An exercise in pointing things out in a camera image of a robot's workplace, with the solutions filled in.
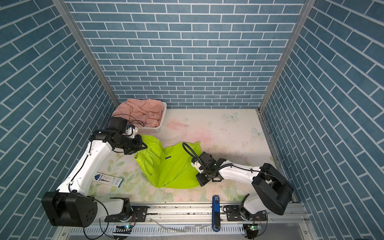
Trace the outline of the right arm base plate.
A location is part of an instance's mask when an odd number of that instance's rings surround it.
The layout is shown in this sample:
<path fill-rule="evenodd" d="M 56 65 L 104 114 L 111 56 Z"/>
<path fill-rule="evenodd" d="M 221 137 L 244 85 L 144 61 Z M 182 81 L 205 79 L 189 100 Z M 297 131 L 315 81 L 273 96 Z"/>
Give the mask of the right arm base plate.
<path fill-rule="evenodd" d="M 226 205 L 223 207 L 228 222 L 266 222 L 268 220 L 266 211 L 259 211 L 256 214 L 248 213 L 238 205 Z"/>

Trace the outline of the white plastic basket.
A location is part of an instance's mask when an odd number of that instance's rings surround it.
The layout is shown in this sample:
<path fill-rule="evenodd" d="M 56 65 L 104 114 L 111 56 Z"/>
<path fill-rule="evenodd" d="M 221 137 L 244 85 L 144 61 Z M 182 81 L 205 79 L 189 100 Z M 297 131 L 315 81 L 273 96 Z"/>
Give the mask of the white plastic basket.
<path fill-rule="evenodd" d="M 154 134 L 161 131 L 167 104 L 158 100 L 132 100 L 131 115 L 137 120 L 135 126 L 140 134 Z"/>

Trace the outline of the neon green shorts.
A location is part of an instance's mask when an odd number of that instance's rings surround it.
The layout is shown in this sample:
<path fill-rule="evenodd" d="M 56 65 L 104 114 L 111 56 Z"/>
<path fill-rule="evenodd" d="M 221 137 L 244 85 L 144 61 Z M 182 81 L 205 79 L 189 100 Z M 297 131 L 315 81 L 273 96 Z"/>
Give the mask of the neon green shorts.
<path fill-rule="evenodd" d="M 154 136 L 142 135 L 147 149 L 135 154 L 143 174 L 155 188 L 192 189 L 199 187 L 198 171 L 191 165 L 192 157 L 182 143 L 164 148 Z"/>

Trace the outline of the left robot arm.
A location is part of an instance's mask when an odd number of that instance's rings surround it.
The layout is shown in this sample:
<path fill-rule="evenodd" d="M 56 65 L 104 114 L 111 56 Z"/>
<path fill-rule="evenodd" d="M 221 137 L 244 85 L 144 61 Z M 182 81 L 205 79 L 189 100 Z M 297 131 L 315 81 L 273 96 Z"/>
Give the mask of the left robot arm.
<path fill-rule="evenodd" d="M 99 201 L 89 190 L 106 157 L 115 149 L 132 155 L 147 149 L 141 135 L 123 135 L 115 130 L 97 130 L 69 176 L 53 192 L 46 192 L 42 206 L 52 226 L 86 228 L 94 221 L 129 222 L 133 209 L 128 198 Z"/>

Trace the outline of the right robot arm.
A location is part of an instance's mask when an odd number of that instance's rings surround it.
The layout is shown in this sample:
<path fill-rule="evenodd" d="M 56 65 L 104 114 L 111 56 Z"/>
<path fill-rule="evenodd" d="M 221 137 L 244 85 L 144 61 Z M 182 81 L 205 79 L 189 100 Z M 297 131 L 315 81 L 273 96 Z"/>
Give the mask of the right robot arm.
<path fill-rule="evenodd" d="M 261 167 L 247 167 L 226 159 L 216 161 L 210 154 L 203 152 L 199 157 L 192 158 L 191 165 L 198 171 L 196 178 L 202 187 L 216 179 L 233 180 L 252 186 L 254 191 L 246 194 L 239 205 L 239 213 L 246 221 L 266 210 L 282 216 L 294 193 L 292 184 L 268 163 Z"/>

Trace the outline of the aluminium front rail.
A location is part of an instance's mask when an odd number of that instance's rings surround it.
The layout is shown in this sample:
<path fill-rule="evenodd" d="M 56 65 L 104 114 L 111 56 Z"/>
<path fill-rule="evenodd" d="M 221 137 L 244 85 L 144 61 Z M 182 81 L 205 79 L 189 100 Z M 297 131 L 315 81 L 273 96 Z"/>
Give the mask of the aluminium front rail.
<path fill-rule="evenodd" d="M 309 216 L 303 204 L 289 203 L 283 215 L 277 215 L 270 210 L 267 212 L 266 222 L 228 222 L 223 207 L 226 205 L 238 205 L 235 202 L 220 202 L 221 224 L 307 224 L 310 222 Z M 212 223 L 212 203 L 132 203 L 133 206 L 148 206 L 148 213 L 145 222 L 129 223 L 131 225 L 211 225 Z"/>

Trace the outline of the pink shorts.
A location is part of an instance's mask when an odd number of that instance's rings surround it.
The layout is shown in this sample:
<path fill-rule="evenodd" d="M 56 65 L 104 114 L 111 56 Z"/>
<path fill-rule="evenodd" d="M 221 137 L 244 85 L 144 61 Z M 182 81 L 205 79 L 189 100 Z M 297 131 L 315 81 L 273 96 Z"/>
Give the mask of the pink shorts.
<path fill-rule="evenodd" d="M 112 113 L 112 117 L 129 120 L 137 127 L 156 128 L 160 126 L 166 107 L 158 100 L 128 99 Z"/>

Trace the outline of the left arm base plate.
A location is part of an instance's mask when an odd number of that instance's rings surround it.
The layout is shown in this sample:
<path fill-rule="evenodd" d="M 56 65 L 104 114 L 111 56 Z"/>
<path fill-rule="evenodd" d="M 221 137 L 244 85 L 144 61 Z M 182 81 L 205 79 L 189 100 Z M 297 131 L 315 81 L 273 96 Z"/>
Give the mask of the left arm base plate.
<path fill-rule="evenodd" d="M 133 206 L 128 211 L 105 217 L 106 223 L 143 223 L 147 218 L 148 206 Z"/>

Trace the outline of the blue handheld tool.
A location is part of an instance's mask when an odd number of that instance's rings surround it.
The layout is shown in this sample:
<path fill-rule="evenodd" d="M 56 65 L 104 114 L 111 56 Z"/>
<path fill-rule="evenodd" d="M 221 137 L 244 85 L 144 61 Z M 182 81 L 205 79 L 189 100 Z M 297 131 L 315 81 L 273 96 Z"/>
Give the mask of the blue handheld tool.
<path fill-rule="evenodd" d="M 220 197 L 218 195 L 214 195 L 212 199 L 212 229 L 214 232 L 219 232 L 221 229 Z"/>

